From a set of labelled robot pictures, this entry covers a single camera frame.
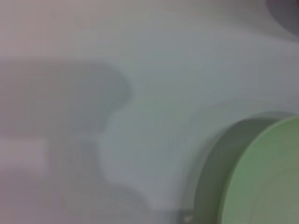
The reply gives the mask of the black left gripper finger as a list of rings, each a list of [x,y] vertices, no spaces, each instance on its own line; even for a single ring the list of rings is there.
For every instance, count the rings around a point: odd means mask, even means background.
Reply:
[[[193,210],[179,210],[176,215],[177,224],[193,224]]]

